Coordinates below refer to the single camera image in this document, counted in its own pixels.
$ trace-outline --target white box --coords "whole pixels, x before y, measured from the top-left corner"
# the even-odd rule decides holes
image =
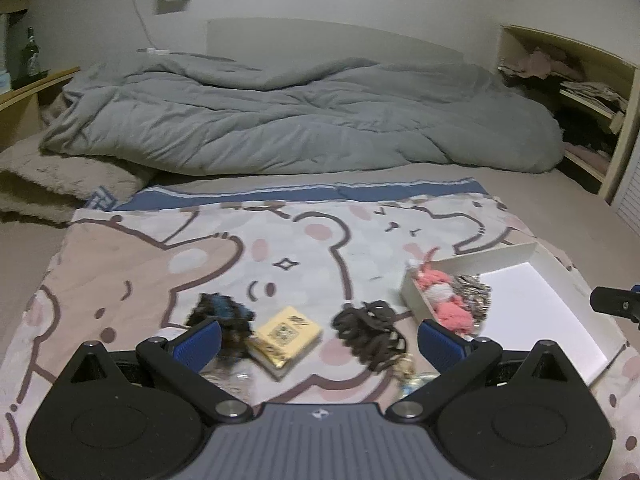
[[[480,274],[492,287],[482,327],[505,350],[531,350],[536,341],[556,341],[587,384],[618,355],[625,337],[611,316],[594,312],[590,289],[537,242],[479,251],[432,262],[450,276]],[[418,322],[433,309],[408,272],[400,291]]]

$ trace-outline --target blue gripper pad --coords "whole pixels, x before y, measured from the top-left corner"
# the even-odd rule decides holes
[[[470,348],[464,339],[434,321],[425,320],[418,327],[418,349],[439,373],[462,361]]]
[[[172,343],[172,357],[198,373],[220,352],[222,329],[217,321],[204,321],[187,330]]]

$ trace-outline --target cartoon print cloth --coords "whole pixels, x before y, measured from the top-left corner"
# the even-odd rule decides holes
[[[418,355],[416,325],[398,293],[403,263],[434,247],[446,258],[531,237],[499,200],[482,194],[79,210],[0,368],[0,478],[36,479],[25,432],[82,341],[101,340],[116,351],[155,334],[172,338],[203,292],[247,304],[257,323],[291,305],[324,329],[321,344],[281,382],[253,366],[252,403],[375,400],[385,409],[398,393],[391,370],[369,372],[335,336],[331,318],[346,305],[385,300],[399,314],[396,326],[409,351]],[[565,254],[554,254],[572,269]],[[575,269],[572,274],[580,278]],[[631,428],[640,427],[640,357],[631,348],[621,356],[625,364],[618,358],[596,390],[616,429],[603,478],[638,480]],[[417,368],[432,369],[424,360]]]

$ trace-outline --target white cable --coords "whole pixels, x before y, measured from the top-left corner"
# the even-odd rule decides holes
[[[143,19],[142,14],[140,14],[140,9],[138,9],[138,2],[136,0],[131,0],[131,1],[133,2],[133,9],[136,11],[136,15],[140,20],[140,25],[142,26],[142,30],[145,31],[146,40],[149,42],[149,44],[153,48],[158,48],[156,44],[153,42],[153,40],[151,39],[151,35],[149,34],[148,29],[146,28],[145,20]]]

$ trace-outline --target mattress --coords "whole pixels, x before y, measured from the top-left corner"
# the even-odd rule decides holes
[[[591,286],[631,288],[636,283],[640,238],[605,202],[556,170],[525,174],[452,164],[411,164],[381,171],[203,180],[163,175],[158,184],[182,193],[232,194],[273,186],[444,181],[468,177],[479,181],[488,193],[500,197],[537,236],[567,252]],[[20,313],[40,283],[63,235],[62,229],[34,222],[0,223],[0,358],[4,357]],[[640,348],[638,328],[626,320],[620,320],[619,324],[629,341]]]

